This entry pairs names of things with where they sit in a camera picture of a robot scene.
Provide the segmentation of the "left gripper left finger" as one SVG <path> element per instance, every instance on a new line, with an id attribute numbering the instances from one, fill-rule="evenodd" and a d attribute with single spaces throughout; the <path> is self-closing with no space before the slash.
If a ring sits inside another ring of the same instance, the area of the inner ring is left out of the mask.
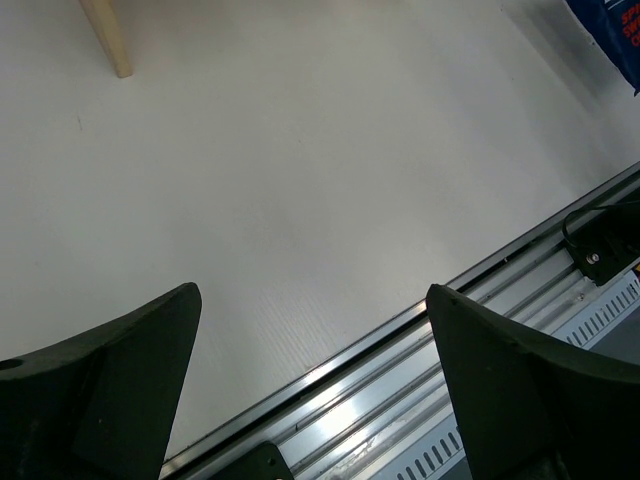
<path id="1" fill-rule="evenodd" d="M 194 283 L 1 363 L 4 479 L 156 479 L 202 310 Z"/>

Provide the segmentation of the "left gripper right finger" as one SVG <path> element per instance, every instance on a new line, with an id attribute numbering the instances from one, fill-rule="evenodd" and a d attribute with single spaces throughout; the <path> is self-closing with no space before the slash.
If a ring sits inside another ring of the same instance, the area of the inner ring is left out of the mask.
<path id="1" fill-rule="evenodd" d="M 429 288 L 426 304 L 473 478 L 638 478 L 638 365 L 444 285 Z"/>

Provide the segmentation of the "blue Burts spicy chilli bag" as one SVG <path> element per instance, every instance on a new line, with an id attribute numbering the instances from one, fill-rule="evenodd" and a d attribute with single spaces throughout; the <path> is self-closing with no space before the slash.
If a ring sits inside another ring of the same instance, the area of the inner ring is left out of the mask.
<path id="1" fill-rule="evenodd" d="M 639 0 L 568 0 L 571 12 L 639 94 Z"/>

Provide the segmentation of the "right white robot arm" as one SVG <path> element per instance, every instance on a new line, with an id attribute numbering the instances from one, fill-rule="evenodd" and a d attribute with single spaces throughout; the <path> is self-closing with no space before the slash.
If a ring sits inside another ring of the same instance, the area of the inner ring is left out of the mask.
<path id="1" fill-rule="evenodd" d="M 561 232 L 577 269 L 603 286 L 639 258 L 639 201 L 574 210 Z"/>

